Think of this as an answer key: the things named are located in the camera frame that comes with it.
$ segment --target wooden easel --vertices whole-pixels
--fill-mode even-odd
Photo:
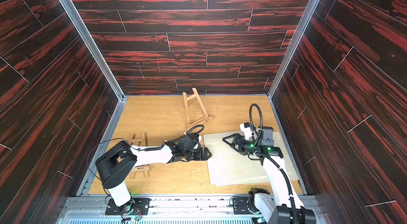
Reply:
[[[138,143],[138,146],[147,146],[146,144],[146,134],[143,132],[141,133],[141,137],[136,137],[135,133],[133,134],[133,138],[130,141],[130,145],[136,145]],[[130,178],[135,178],[135,173],[138,171],[144,171],[144,177],[149,176],[149,170],[150,166],[149,165],[142,165],[138,167],[133,167],[129,173]]]
[[[198,124],[204,124],[207,121],[211,120],[213,118],[212,115],[208,115],[208,113],[206,112],[205,107],[202,104],[202,100],[201,97],[199,96],[197,89],[194,87],[192,88],[192,91],[194,92],[194,94],[191,94],[189,96],[186,96],[186,92],[183,92],[182,95],[184,97],[184,104],[185,104],[185,114],[186,114],[186,124],[187,124],[187,130],[189,130],[190,128],[192,128],[195,125]],[[191,124],[191,120],[189,119],[189,109],[188,109],[188,100],[196,98],[198,99],[199,104],[201,105],[203,114],[205,115],[204,118],[200,119],[199,121],[194,122],[193,124]]]

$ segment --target wood grain wall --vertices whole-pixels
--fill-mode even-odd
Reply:
[[[273,102],[331,223],[407,223],[407,0],[321,0]]]
[[[0,223],[53,223],[117,98],[58,0],[0,0]]]
[[[72,1],[127,95],[267,93],[308,2]]]

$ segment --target light wood surface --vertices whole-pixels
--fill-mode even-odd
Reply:
[[[250,105],[256,103],[263,114],[263,125],[278,131],[276,119],[267,96],[201,96],[213,119],[205,123],[202,135],[239,130],[239,124],[249,121]],[[198,102],[188,103],[191,122],[202,117]],[[253,110],[253,123],[260,124],[257,110]],[[131,96],[112,138],[131,139],[134,133],[146,133],[147,146],[161,145],[186,132],[184,99],[182,96]],[[112,141],[111,148],[117,141]],[[126,178],[131,193],[247,193],[250,188],[272,191],[270,183],[215,186],[210,185],[206,161],[150,164],[149,177],[143,173]],[[302,193],[298,181],[292,181],[297,193]],[[102,184],[95,179],[89,193],[104,193]]]

